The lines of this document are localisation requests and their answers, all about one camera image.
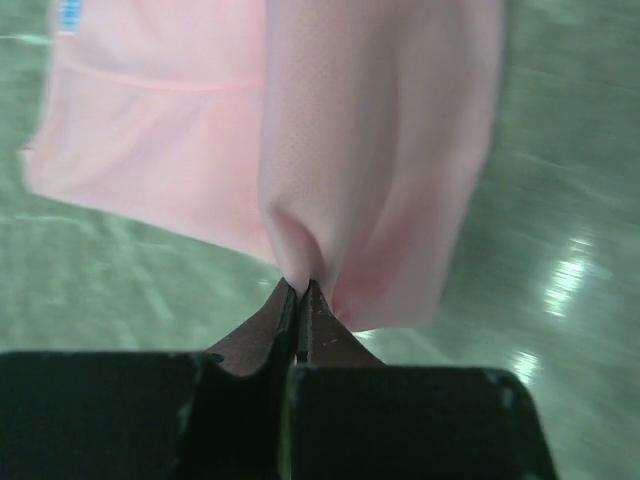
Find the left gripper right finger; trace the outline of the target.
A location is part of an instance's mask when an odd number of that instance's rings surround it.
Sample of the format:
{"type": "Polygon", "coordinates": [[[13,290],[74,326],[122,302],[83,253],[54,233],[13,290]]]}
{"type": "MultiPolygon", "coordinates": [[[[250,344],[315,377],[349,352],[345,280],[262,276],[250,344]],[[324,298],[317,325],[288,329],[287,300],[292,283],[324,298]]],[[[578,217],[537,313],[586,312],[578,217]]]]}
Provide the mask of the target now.
{"type": "Polygon", "coordinates": [[[511,372],[358,365],[360,343],[311,283],[288,387],[294,479],[554,479],[537,409],[511,372]]]}

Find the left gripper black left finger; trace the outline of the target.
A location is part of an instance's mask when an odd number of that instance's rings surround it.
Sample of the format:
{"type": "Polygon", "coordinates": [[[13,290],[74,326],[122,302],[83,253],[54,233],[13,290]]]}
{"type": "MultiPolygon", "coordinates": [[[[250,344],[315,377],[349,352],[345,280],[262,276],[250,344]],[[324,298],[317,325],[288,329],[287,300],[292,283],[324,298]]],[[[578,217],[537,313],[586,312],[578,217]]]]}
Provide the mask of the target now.
{"type": "Polygon", "coordinates": [[[5,479],[278,479],[296,295],[201,352],[1,357],[5,479]]]}

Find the pink t shirt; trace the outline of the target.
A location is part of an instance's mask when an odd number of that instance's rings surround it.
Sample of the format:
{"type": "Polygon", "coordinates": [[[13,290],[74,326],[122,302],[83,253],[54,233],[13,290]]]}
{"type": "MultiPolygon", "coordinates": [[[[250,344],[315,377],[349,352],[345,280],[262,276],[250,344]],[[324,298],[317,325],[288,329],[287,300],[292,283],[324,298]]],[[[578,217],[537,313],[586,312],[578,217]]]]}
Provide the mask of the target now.
{"type": "Polygon", "coordinates": [[[502,1],[54,1],[32,191],[240,251],[360,331],[439,303],[502,1]]]}

